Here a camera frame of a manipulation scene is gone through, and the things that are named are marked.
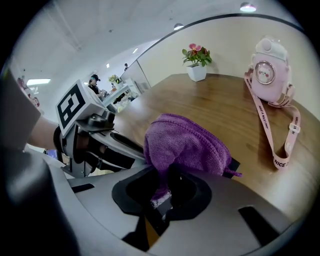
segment person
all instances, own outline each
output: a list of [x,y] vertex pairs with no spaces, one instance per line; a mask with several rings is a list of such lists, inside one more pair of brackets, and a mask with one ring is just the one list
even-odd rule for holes
[[99,99],[102,99],[104,96],[104,92],[100,90],[97,86],[97,81],[101,81],[97,74],[93,74],[90,77],[88,87],[94,91],[94,93],[99,97]]

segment white desk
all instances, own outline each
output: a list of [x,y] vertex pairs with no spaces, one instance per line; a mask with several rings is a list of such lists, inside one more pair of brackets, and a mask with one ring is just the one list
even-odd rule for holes
[[110,94],[108,97],[106,97],[103,100],[103,105],[106,107],[109,104],[112,104],[116,98],[118,98],[121,94],[123,94],[125,91],[130,90],[128,85],[125,85],[124,87],[122,87],[121,89],[117,89],[115,92],[113,92],[112,94]]

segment white wall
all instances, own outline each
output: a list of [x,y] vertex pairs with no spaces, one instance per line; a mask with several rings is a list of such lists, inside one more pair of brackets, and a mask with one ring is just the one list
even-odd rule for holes
[[139,59],[151,86],[172,74],[186,73],[182,49],[190,43],[211,52],[208,73],[244,77],[259,40],[273,36],[290,54],[294,99],[320,120],[320,62],[309,39],[284,23],[256,17],[229,17],[199,23],[161,41]]

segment potted plant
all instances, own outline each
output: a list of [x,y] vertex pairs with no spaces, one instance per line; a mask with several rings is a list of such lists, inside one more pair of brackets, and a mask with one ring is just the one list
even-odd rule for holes
[[112,76],[109,77],[109,82],[110,83],[115,83],[116,84],[116,88],[120,89],[123,86],[123,82],[121,81],[121,79],[116,76],[115,74],[113,74]]
[[182,54],[183,64],[186,62],[192,62],[192,65],[186,67],[188,75],[191,80],[198,82],[206,78],[207,69],[206,65],[212,62],[210,57],[210,51],[200,45],[191,43],[189,45],[190,50],[183,49]]

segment cartoon face on bottle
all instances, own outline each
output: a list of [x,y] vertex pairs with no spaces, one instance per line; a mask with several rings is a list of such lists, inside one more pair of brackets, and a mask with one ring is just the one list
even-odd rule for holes
[[267,61],[260,61],[255,66],[255,76],[258,82],[268,85],[275,79],[275,70]]

